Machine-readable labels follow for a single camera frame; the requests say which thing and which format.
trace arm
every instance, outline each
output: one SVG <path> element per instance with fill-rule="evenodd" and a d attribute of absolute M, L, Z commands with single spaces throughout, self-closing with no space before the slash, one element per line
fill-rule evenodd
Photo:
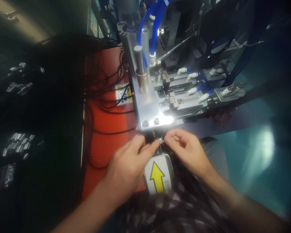
<path fill-rule="evenodd" d="M 169 131 L 165 142 L 185 167 L 210 189 L 240 232 L 286 232 L 288 225 L 271 211 L 238 193 L 213 168 L 196 136 L 181 129 Z"/>
<path fill-rule="evenodd" d="M 116 208 L 134 193 L 159 143 L 156 140 L 145 145 L 144 136 L 138 134 L 119 148 L 110 161 L 105 178 L 52 233 L 98 231 Z"/>

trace yellow arrow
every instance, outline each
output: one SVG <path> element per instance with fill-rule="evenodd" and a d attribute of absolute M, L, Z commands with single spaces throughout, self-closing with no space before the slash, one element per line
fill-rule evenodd
<path fill-rule="evenodd" d="M 157 193 L 164 192 L 163 177 L 165 175 L 159 169 L 157 164 L 153 161 L 153 167 L 151 171 L 150 180 L 154 181 L 154 186 Z"/>

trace white fitting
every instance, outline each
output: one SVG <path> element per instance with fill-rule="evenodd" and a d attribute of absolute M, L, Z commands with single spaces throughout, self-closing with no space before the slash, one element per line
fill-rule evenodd
<path fill-rule="evenodd" d="M 198 76 L 198 73 L 189 74 L 189 76 L 187 77 L 187 81 L 189 81 L 191 78 L 196 78 L 197 76 Z"/>
<path fill-rule="evenodd" d="M 155 20 L 155 16 L 153 16 L 152 14 L 150 14 L 149 19 L 154 21 Z"/>
<path fill-rule="evenodd" d="M 183 68 L 180 68 L 178 71 L 177 71 L 177 75 L 179 76 L 181 73 L 185 73 L 187 71 L 187 68 L 183 67 Z"/>
<path fill-rule="evenodd" d="M 223 91 L 222 91 L 222 95 L 227 95 L 229 93 L 231 93 L 233 91 L 233 89 L 229 88 L 229 86 L 227 88 L 225 88 Z"/>
<path fill-rule="evenodd" d="M 239 92 L 240 90 L 242 90 L 242 88 L 239 88 L 238 86 L 236 86 L 234 92 Z"/>
<path fill-rule="evenodd" d="M 193 88 L 189 89 L 189 90 L 186 92 L 186 94 L 184 95 L 184 97 L 186 98 L 186 97 L 188 97 L 190 94 L 193 94 L 193 93 L 195 93 L 195 92 L 197 92 L 197 88 L 196 88 L 196 87 L 193 87 Z"/>
<path fill-rule="evenodd" d="M 154 52 L 154 54 L 152 55 L 152 54 L 149 54 L 149 57 L 150 57 L 150 59 L 149 59 L 149 66 L 150 67 L 153 67 L 153 66 L 155 66 L 155 60 L 156 60 L 156 52 Z"/>
<path fill-rule="evenodd" d="M 212 69 L 210 70 L 210 73 L 211 73 L 211 74 L 222 73 L 222 72 L 223 72 L 223 69 L 222 69 L 222 68 L 218 68 L 218 69 L 212 68 Z"/>
<path fill-rule="evenodd" d="M 199 103 L 203 102 L 204 100 L 208 99 L 208 97 L 209 97 L 209 94 L 208 93 L 203 94 L 200 98 L 198 98 L 196 100 L 196 103 L 199 104 Z"/>
<path fill-rule="evenodd" d="M 223 72 L 223 69 L 222 68 L 219 68 L 217 69 L 216 73 L 222 73 Z"/>
<path fill-rule="evenodd" d="M 212 69 L 210 70 L 210 73 L 211 73 L 211 74 L 215 74 L 216 71 L 217 71 L 217 70 L 216 70 L 215 68 L 212 68 Z"/>

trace warning label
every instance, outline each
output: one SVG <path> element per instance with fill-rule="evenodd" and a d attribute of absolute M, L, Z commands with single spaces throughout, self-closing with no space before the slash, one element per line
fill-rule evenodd
<path fill-rule="evenodd" d="M 133 102 L 133 98 L 131 97 L 132 92 L 130 90 L 130 86 L 128 86 L 128 88 L 126 88 L 128 84 L 129 83 L 124 83 L 124 84 L 120 84 L 120 85 L 115 86 L 116 99 L 120 100 L 123 97 L 123 99 L 121 100 L 121 102 L 118 105 L 124 105 L 124 104 L 129 104 L 129 103 Z"/>

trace hand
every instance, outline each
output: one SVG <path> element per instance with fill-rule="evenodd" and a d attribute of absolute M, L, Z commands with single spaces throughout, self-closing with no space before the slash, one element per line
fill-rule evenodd
<path fill-rule="evenodd" d="M 165 142 L 193 175 L 203 179 L 214 170 L 195 135 L 173 129 L 167 132 Z"/>
<path fill-rule="evenodd" d="M 154 155 L 160 141 L 145 145 L 145 137 L 141 134 L 119 148 L 113 155 L 107 174 L 102 180 L 105 197 L 114 208 L 119 207 L 136 190 L 148 161 Z"/>

